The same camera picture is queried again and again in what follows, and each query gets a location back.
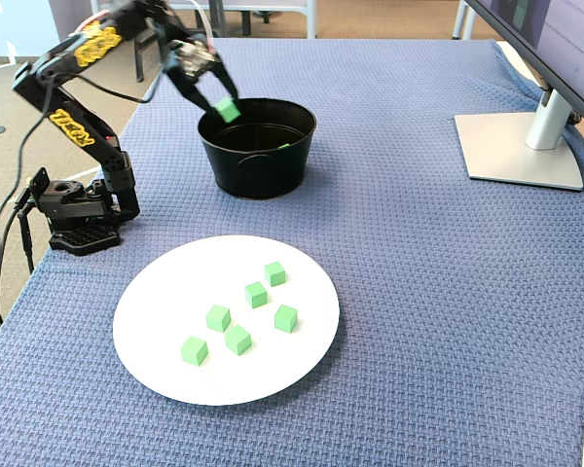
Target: computer screen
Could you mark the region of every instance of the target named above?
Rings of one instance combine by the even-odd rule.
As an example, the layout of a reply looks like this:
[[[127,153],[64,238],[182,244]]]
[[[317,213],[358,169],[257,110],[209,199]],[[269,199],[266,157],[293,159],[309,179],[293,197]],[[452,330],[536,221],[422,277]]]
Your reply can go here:
[[[467,1],[584,115],[584,0]]]

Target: gray floor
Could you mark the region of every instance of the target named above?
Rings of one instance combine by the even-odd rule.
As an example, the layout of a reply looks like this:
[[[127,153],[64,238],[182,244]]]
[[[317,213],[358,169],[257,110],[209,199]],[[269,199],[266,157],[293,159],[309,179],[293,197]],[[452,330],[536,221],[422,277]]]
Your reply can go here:
[[[321,38],[431,38],[449,39],[456,13],[456,0],[320,0],[318,35]],[[193,14],[181,13],[187,24],[194,24]],[[231,36],[240,36],[240,14],[227,14]],[[252,20],[253,37],[304,38],[305,18],[294,13],[281,14],[264,24]],[[475,39],[498,38],[481,20],[475,30]],[[123,44],[112,55],[98,62],[86,75],[100,84],[131,95],[142,95],[151,84],[158,68],[155,48],[144,56],[146,81],[134,80],[130,44]],[[0,135],[0,201],[8,193],[15,174],[18,145],[26,131],[38,118],[37,111],[11,91],[15,67],[0,69],[0,126],[7,131]],[[112,128],[120,132],[135,104],[117,99],[88,87],[82,82],[67,86],[86,106],[93,109]],[[44,166],[53,179],[70,177],[95,166],[86,153],[79,150],[54,126],[43,123],[29,140],[24,152],[23,179],[32,176]],[[90,175],[81,178],[88,182]],[[43,256],[49,238],[45,218],[36,212],[30,215],[34,238],[35,262]],[[12,229],[3,267],[1,309],[11,308],[28,277],[18,228]]]

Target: monitor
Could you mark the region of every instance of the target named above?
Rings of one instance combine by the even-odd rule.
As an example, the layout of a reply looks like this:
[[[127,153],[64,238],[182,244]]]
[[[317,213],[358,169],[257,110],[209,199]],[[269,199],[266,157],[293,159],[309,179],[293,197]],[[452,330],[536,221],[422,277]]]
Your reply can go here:
[[[553,89],[536,113],[456,116],[470,177],[581,190],[562,132],[572,109],[584,116],[584,0],[467,3]]]

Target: blue textured fabric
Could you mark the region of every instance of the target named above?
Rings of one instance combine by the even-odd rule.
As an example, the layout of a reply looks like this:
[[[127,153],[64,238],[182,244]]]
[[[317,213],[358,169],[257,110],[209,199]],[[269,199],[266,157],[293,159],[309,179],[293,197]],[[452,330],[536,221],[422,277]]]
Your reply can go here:
[[[218,45],[242,95],[315,113],[305,182],[269,201],[223,193],[201,112],[164,80],[123,134],[142,213],[122,245],[49,252],[0,331],[0,465],[579,465],[584,192],[470,180],[454,120],[534,110],[535,86],[493,42]],[[112,320],[151,261],[218,234],[311,255],[342,321],[298,383],[208,408],[136,381]]]

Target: black bucket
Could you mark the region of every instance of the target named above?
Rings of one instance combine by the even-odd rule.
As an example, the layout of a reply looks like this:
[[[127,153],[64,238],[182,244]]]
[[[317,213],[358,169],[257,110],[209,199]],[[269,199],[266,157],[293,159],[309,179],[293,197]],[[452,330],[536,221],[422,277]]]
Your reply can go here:
[[[315,116],[294,102],[240,99],[229,124],[208,114],[199,134],[216,183],[239,198],[279,197],[303,181]]]

